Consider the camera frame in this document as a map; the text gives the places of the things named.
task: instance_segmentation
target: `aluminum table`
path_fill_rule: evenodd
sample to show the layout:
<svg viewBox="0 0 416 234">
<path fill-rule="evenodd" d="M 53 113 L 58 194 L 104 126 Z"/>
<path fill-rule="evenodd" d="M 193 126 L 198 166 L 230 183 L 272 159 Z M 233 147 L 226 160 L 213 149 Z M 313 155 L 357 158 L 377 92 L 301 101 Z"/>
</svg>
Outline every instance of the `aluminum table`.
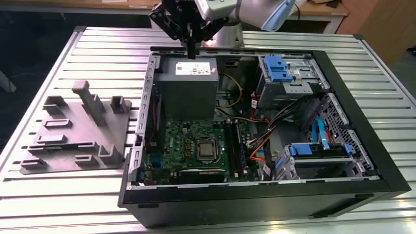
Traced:
<svg viewBox="0 0 416 234">
<path fill-rule="evenodd" d="M 346 35 L 244 32 L 246 48 L 324 50 L 413 191 L 336 217 L 168 228 L 221 233 L 414 233 L 416 101 L 366 42 Z M 101 100 L 132 101 L 125 152 L 133 144 L 149 46 L 177 46 L 153 29 L 77 27 L 0 155 L 0 231 L 4 233 L 132 233 L 146 230 L 117 207 L 122 170 L 22 175 L 49 95 L 78 101 L 73 80 L 88 79 Z"/>
</svg>

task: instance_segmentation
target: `green motherboard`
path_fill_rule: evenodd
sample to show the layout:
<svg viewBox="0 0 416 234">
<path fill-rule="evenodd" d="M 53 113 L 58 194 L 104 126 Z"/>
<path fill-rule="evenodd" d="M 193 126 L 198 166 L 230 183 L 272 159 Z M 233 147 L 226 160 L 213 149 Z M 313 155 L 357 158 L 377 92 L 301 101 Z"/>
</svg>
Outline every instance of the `green motherboard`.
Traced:
<svg viewBox="0 0 416 234">
<path fill-rule="evenodd" d="M 253 181 L 257 170 L 246 166 L 244 176 L 229 176 L 228 146 L 222 121 L 169 121 L 165 127 L 162 169 L 221 169 L 226 181 Z M 241 142 L 250 139 L 249 125 L 238 123 Z"/>
</svg>

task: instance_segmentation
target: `metal chassis frame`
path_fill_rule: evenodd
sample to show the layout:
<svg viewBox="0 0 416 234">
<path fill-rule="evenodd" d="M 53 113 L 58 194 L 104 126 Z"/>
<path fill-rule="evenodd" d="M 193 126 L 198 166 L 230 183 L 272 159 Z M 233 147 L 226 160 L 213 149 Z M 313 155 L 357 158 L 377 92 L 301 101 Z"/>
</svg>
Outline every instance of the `metal chassis frame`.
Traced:
<svg viewBox="0 0 416 234">
<path fill-rule="evenodd" d="M 184 48 L 178 47 L 156 47 L 150 48 L 153 53 L 149 56 L 149 67 L 146 70 L 145 86 L 152 84 L 153 81 L 153 69 L 157 55 L 170 54 L 172 56 L 185 57 Z M 354 197 L 365 197 L 361 202 L 345 207 L 329 216 L 337 216 L 356 207 L 369 203 L 374 199 L 388 199 L 398 194 L 410 190 L 409 185 L 394 165 L 394 162 L 378 140 L 378 137 L 372 129 L 369 122 L 362 114 L 362 111 L 349 93 L 349 90 L 340 78 L 340 75 L 330 63 L 330 60 L 324 51 L 298 51 L 298 50 L 276 50 L 276 49 L 209 49 L 201 48 L 198 50 L 198 57 L 214 57 L 214 56 L 258 56 L 266 54 L 278 53 L 309 53 L 316 60 L 317 66 L 321 69 L 322 75 L 326 78 L 334 95 L 350 121 L 350 128 L 356 131 L 361 140 L 364 148 L 372 157 L 373 164 L 382 176 L 381 180 L 365 180 L 365 181 L 344 181 L 330 183 L 304 183 L 304 184 L 277 184 L 272 183 L 269 186 L 228 186 L 216 188 L 182 188 L 186 189 L 186 193 L 181 192 L 181 189 L 165 190 L 132 190 L 126 185 L 128 179 L 128 166 L 130 158 L 126 158 L 124 177 L 121 182 L 121 191 L 118 197 L 118 206 L 124 204 L 157 204 L 158 202 L 172 201 L 201 201 L 201 200 L 226 200 L 226 199 L 244 199 L 244 198 L 261 198 L 261 197 L 285 197 L 285 196 L 309 196 L 322 194 L 354 194 Z M 149 101 L 142 99 L 140 111 L 140 117 L 142 116 L 145 106 Z M 137 134 L 142 134 L 144 129 L 137 130 Z M 209 199 L 204 194 L 209 189 Z"/>
</svg>

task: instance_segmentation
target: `sticker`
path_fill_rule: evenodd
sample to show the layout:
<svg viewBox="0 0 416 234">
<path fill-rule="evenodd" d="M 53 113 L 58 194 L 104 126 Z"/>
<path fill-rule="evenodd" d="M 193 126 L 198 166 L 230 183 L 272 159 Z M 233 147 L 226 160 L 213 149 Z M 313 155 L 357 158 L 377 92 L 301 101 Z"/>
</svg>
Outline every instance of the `sticker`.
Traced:
<svg viewBox="0 0 416 234">
<path fill-rule="evenodd" d="M 141 6 L 141 5 L 129 5 L 129 8 L 148 8 L 148 6 Z"/>
<path fill-rule="evenodd" d="M 290 70 L 290 74 L 292 74 L 292 75 L 300 75 L 300 72 L 298 72 L 297 69 L 296 69 L 296 70 Z"/>
<path fill-rule="evenodd" d="M 208 62 L 178 62 L 176 63 L 176 75 L 210 75 Z"/>
<path fill-rule="evenodd" d="M 257 108 L 257 100 L 253 100 L 253 99 L 252 99 L 252 108 L 254 109 Z"/>
<path fill-rule="evenodd" d="M 268 168 L 268 166 L 264 164 L 262 171 L 266 173 L 268 176 L 270 176 L 272 170 Z"/>
</svg>

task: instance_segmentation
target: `motherboard chip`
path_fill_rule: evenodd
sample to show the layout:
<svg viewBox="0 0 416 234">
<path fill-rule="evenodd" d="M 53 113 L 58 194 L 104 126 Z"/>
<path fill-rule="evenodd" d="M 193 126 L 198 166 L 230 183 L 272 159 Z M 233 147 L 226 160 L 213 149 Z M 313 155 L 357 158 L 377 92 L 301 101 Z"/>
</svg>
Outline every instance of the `motherboard chip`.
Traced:
<svg viewBox="0 0 416 234">
<path fill-rule="evenodd" d="M 196 140 L 197 150 L 196 159 L 202 163 L 212 163 L 216 160 L 216 142 L 213 137 L 200 137 Z"/>
<path fill-rule="evenodd" d="M 212 157 L 213 156 L 213 144 L 201 143 L 200 144 L 200 157 Z"/>
</svg>

